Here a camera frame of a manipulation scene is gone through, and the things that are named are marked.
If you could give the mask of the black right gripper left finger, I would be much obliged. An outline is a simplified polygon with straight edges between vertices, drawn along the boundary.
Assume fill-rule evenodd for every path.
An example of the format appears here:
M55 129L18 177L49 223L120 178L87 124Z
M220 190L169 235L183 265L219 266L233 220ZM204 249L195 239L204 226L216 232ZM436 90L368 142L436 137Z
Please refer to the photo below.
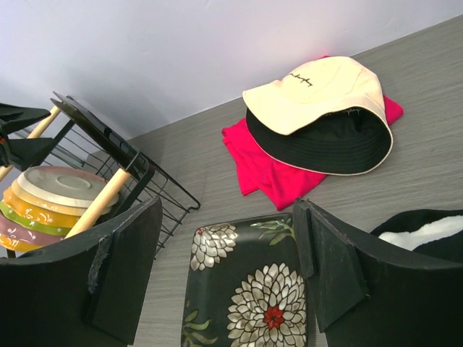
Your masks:
M63 241L1 259L3 346L131 346L160 236L151 198Z

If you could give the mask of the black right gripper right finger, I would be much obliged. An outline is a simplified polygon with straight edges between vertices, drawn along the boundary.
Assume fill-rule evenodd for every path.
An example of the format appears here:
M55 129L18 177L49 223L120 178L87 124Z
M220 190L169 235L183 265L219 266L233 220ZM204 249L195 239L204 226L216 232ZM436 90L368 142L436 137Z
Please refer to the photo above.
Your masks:
M293 218L328 345L462 344L462 262L402 249L307 200L294 203Z

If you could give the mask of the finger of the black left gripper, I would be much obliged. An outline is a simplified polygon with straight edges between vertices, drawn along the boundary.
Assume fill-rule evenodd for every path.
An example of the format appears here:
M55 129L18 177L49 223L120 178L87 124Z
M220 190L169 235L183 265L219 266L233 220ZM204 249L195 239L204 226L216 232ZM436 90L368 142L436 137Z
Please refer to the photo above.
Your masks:
M1 133L11 134L34 125L51 115L43 108L29 108L1 103Z
M41 164L54 148L54 139L40 137L32 139L1 138L1 166L13 166L26 170Z

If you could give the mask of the black floral square plate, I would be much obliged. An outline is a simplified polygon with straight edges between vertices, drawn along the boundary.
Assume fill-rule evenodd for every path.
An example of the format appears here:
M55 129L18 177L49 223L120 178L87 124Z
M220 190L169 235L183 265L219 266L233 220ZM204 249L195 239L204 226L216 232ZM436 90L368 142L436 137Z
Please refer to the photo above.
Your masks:
M292 214L195 231L181 346L307 346L307 328Z

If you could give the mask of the cream flower square plate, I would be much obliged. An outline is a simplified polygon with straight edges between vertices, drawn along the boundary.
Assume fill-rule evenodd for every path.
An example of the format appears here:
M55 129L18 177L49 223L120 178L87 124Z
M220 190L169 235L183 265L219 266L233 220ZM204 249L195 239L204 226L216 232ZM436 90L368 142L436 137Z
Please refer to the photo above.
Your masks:
M150 167L150 159L138 148L131 146L120 134L102 122L92 111L77 102L73 97L53 91L51 102L84 133L92 138L103 151L136 179L147 183L156 171Z

